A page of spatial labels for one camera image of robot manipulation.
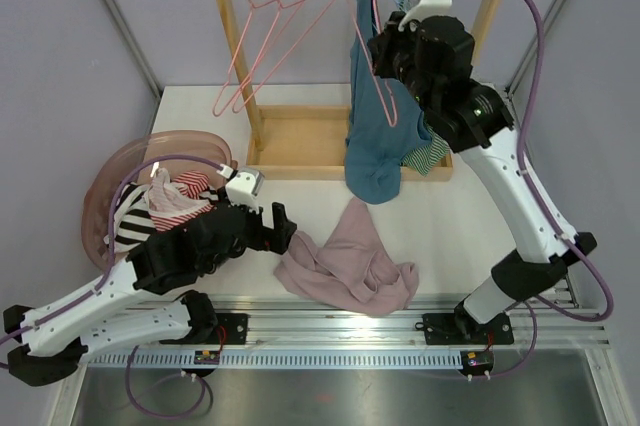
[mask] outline wall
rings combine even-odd
[[[636,354],[640,268],[638,201],[638,0],[569,0],[547,43],[530,147],[556,205],[578,230],[593,231],[592,257],[616,311],[607,323],[631,395],[640,404]],[[528,84],[519,88],[520,107]],[[580,299],[602,306],[584,268],[572,268]]]
[[[0,16],[4,310],[97,276],[80,242],[82,199],[109,155],[145,132],[153,100],[99,0],[0,0]],[[54,388],[0,373],[2,424],[43,424]]]
[[[222,84],[230,54],[220,24],[215,0],[117,0],[138,43],[156,76],[163,85]],[[536,0],[547,9],[552,0]],[[246,0],[234,0],[240,26],[247,16]],[[454,0],[454,14],[471,26],[480,0]],[[320,3],[305,5],[290,26],[291,37],[298,37],[312,21]],[[478,76],[496,84],[506,84],[512,77],[525,49],[533,37],[526,9],[518,0],[504,0],[494,29],[480,56]],[[253,61],[275,12],[265,10],[256,16],[247,46]],[[347,82],[347,51],[354,38],[345,0],[339,0],[271,78],[273,83]],[[281,42],[273,58],[281,57],[291,44]],[[259,70],[257,77],[264,76]]]

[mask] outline pink clothes hanger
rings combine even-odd
[[[269,0],[266,1],[264,3],[261,4],[256,4],[253,0],[247,0],[247,2],[249,3],[249,16],[247,17],[247,21],[245,22],[244,28],[242,29],[242,34],[240,35],[240,38],[238,40],[238,46],[236,47],[235,52],[233,53],[233,56],[231,58],[231,64],[229,65],[229,69],[227,69],[227,80],[225,81],[225,83],[222,85],[222,87],[220,88],[220,91],[218,92],[218,96],[216,97],[216,100],[214,101],[213,104],[213,115],[214,116],[220,116],[222,113],[224,113],[224,111],[229,107],[229,104],[231,103],[231,101],[227,102],[227,104],[224,105],[224,107],[222,108],[221,111],[217,110],[217,106],[218,103],[220,102],[220,98],[222,97],[224,91],[226,90],[226,88],[231,84],[231,77],[232,77],[232,72],[233,72],[233,68],[236,64],[236,61],[238,59],[238,54],[242,48],[242,44],[244,43],[245,37],[247,35],[247,31],[249,30],[249,27],[251,25],[251,22],[253,20],[253,15],[254,13],[261,9],[264,8],[265,6],[269,6],[273,3],[278,3],[278,5],[280,6],[282,3],[280,0]],[[278,12],[276,13],[276,19],[274,20],[273,24],[271,25],[271,28],[269,30],[269,33],[267,34],[267,38],[265,39],[265,42],[262,45],[262,48],[260,49],[260,53],[258,54],[258,58],[260,58],[261,54],[266,54],[268,52],[268,49],[265,51],[265,45],[270,37],[270,35],[273,33],[273,29],[278,21],[278,18],[280,16],[280,8],[278,10]],[[286,28],[286,26],[288,26],[289,22],[291,21],[291,18],[287,21],[287,23],[285,23],[285,25],[283,26],[283,28],[280,30],[280,32],[278,33],[278,36],[282,33],[282,31]],[[256,67],[258,66],[258,60],[256,59],[256,62],[254,62],[251,70],[250,70],[250,74],[247,77],[248,79],[251,78],[253,76],[253,72],[255,71]],[[239,92],[242,93],[242,89],[244,89],[246,87],[246,84],[248,83],[248,81],[243,81],[242,85],[240,86]]]
[[[282,63],[284,63],[284,61],[287,60],[287,58],[289,57],[289,55],[293,52],[293,50],[300,44],[300,42],[307,36],[307,34],[313,29],[313,27],[318,23],[318,21],[320,21],[320,19],[322,18],[322,16],[324,16],[324,14],[327,12],[327,10],[333,5],[333,3],[336,2],[336,0],[330,0],[326,6],[320,11],[320,13],[314,18],[314,20],[311,22],[311,24],[302,32],[302,34],[300,35],[300,37],[293,43],[293,45],[287,50],[287,52],[282,56],[282,58],[280,58],[280,60],[271,68],[271,70],[267,73],[267,75],[265,76],[265,78],[262,80],[262,82],[256,86],[253,90],[253,93],[246,98],[243,103],[236,108],[235,103],[237,102],[237,100],[240,98],[241,94],[242,94],[242,90],[247,86],[247,84],[249,84],[249,82],[253,79],[253,73],[255,71],[255,69],[260,65],[260,63],[262,63],[262,61],[264,60],[267,52],[269,51],[269,49],[273,46],[273,44],[277,41],[277,39],[280,37],[280,35],[282,34],[282,32],[284,31],[284,29],[289,25],[289,23],[291,22],[291,20],[293,19],[293,17],[298,13],[299,9],[307,3],[307,1],[309,0],[297,0],[294,1],[293,3],[284,5],[282,4],[282,2],[280,0],[275,0],[278,2],[278,6],[279,6],[279,10],[284,10],[284,9],[289,9],[292,7],[295,7],[294,12],[291,14],[291,16],[289,17],[289,19],[287,20],[287,22],[283,25],[282,29],[280,29],[280,31],[276,34],[275,38],[273,39],[273,41],[271,42],[271,44],[269,44],[267,46],[267,41],[269,39],[269,35],[267,36],[267,38],[265,39],[264,43],[263,43],[263,47],[260,50],[260,53],[258,53],[258,56],[256,57],[256,61],[254,62],[253,67],[251,68],[251,71],[249,73],[249,75],[247,75],[247,78],[245,79],[245,81],[243,81],[243,83],[238,87],[238,89],[236,90],[235,94],[229,99],[229,101],[227,102],[227,104],[224,106],[223,111],[229,106],[229,104],[234,104],[233,112],[234,113],[239,113],[240,111],[242,111],[242,109],[246,106],[246,104],[257,94],[258,91],[260,91],[260,89],[265,85],[265,83],[271,78],[271,76],[278,70],[278,68],[282,65]]]
[[[346,2],[347,2],[347,7],[349,9],[349,15],[351,16],[351,21],[353,22],[353,25],[356,28],[356,35],[358,36],[358,41],[360,42],[360,46],[362,47],[362,51],[364,52],[365,57],[367,58],[367,64],[369,65],[369,72],[371,74],[371,77],[373,78],[373,84],[375,85],[376,91],[378,92],[378,96],[380,97],[380,102],[382,103],[382,107],[384,108],[384,114],[387,117],[387,122],[389,123],[390,127],[395,128],[395,126],[398,124],[398,110],[396,108],[396,101],[395,101],[395,98],[393,97],[393,92],[391,91],[391,86],[389,86],[389,83],[386,79],[383,80],[384,85],[387,89],[387,92],[389,93],[389,98],[391,99],[391,111],[393,112],[393,119],[389,114],[389,108],[387,108],[387,103],[384,99],[384,95],[382,94],[382,90],[380,89],[379,78],[377,78],[373,72],[373,63],[369,55],[369,49],[367,48],[367,44],[364,41],[364,37],[362,36],[362,31],[360,31],[360,28],[358,27],[358,19],[356,17],[356,7],[353,4],[352,0],[346,0]],[[377,4],[378,0],[371,0],[371,2],[373,5],[373,16],[376,22],[376,28],[378,31],[382,31],[380,28],[380,17],[378,15],[378,4]]]

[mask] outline pink basket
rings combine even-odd
[[[167,154],[188,154],[217,163],[237,167],[229,145],[220,136],[203,131],[168,131],[155,133],[130,142],[116,152],[102,167],[84,197],[82,211],[82,245],[89,259],[104,270],[107,267],[107,235],[109,205],[118,185],[141,162]],[[163,161],[172,177],[185,171],[198,170],[209,176],[209,184],[220,188],[225,180],[216,170],[195,161]],[[149,183],[151,167],[140,172],[138,183]]]

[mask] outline wooden rack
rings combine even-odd
[[[476,41],[475,54],[481,49],[501,0],[482,0],[471,33]],[[231,0],[217,0],[222,25],[231,54],[240,38]],[[248,76],[244,51],[235,63],[238,81]],[[242,91],[252,96],[249,83]],[[251,139],[247,165],[260,169],[269,179],[344,179],[345,138],[350,105],[260,106],[255,98],[247,102]],[[444,158],[423,177],[402,168],[405,180],[447,181],[453,173],[451,157]]]

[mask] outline hanging clothing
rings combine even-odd
[[[200,200],[198,214],[194,216],[193,211],[184,214],[183,210],[174,207],[174,203],[167,198],[166,194],[163,195],[163,188],[167,187],[166,181],[168,180],[168,171],[160,168],[156,172],[152,184],[129,183],[125,186],[116,204],[114,217],[116,253],[131,251],[138,244],[146,241],[151,234],[157,231],[167,231],[202,212],[209,211],[218,201],[218,194],[209,185],[209,178],[206,174],[200,171],[184,172],[176,176],[175,180],[168,185],[172,194],[177,193],[178,196],[183,196],[183,199],[174,197],[179,204],[183,204],[183,200]],[[149,194],[150,189],[154,186],[154,181],[157,181],[156,190],[151,192],[151,196],[158,203],[162,203],[162,209],[165,211],[160,213],[154,210],[151,214]],[[109,244],[107,236],[104,238],[104,242]]]
[[[428,124],[426,126],[432,138],[431,143],[414,149],[402,158],[403,166],[415,169],[423,176],[429,174],[429,171],[450,151],[449,144],[438,136],[431,126]]]
[[[389,258],[367,205],[357,198],[322,248],[296,232],[274,274],[290,293],[370,315],[406,308],[419,282],[413,263]]]
[[[371,0],[358,0],[357,22],[366,43],[374,35]],[[395,99],[398,122],[390,127],[369,71],[360,41],[351,48],[351,113],[345,157],[345,177],[354,195],[371,204],[384,203],[400,191],[400,165],[411,151],[431,143],[423,113],[407,89],[388,80]],[[391,98],[383,80],[376,78],[387,107]]]

